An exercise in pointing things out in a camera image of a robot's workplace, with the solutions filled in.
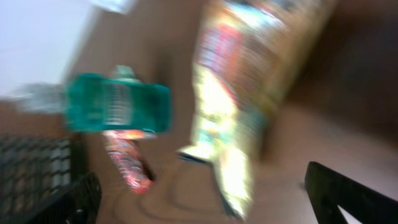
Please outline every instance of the brown tabletop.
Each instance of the brown tabletop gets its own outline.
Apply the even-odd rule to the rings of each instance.
[[[100,12],[71,74],[108,74],[129,65],[145,82],[167,85],[173,128],[141,141],[157,179],[135,195],[112,165],[98,134],[86,136],[88,163],[101,180],[98,223],[231,223],[223,214],[208,166],[175,151],[189,144],[195,102],[192,55],[205,1],[141,0],[127,16]],[[294,89],[264,134],[261,173],[248,223],[316,223],[301,184],[318,161],[398,199],[398,17],[394,1],[342,1]],[[18,132],[10,108],[0,108],[3,132]],[[30,122],[26,132],[60,118]]]

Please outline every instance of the chip bag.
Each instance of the chip bag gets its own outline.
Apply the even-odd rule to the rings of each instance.
[[[252,204],[263,130],[303,64],[332,0],[213,1],[193,62],[197,110],[187,161],[211,164],[229,215]]]

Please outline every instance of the red candy wrapper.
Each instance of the red candy wrapper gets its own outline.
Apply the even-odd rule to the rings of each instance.
[[[105,131],[103,134],[107,140],[108,155],[122,173],[124,181],[135,193],[145,193],[152,185],[152,181],[149,178],[151,175],[139,155],[137,144],[126,139],[124,131]]]

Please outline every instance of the snack package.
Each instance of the snack package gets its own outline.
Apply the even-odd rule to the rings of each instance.
[[[212,164],[227,214],[242,219],[263,130],[333,8],[332,0],[247,2],[208,7],[193,62],[192,145],[178,152]]]
[[[145,138],[147,133],[140,130],[112,130],[104,131],[103,136],[106,138],[108,155],[118,167],[129,188],[137,194],[145,193],[152,185],[152,175],[132,139]]]

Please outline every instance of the black metal grid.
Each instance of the black metal grid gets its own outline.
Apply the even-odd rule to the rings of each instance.
[[[69,139],[0,136],[0,220],[70,184],[76,178],[73,156]]]

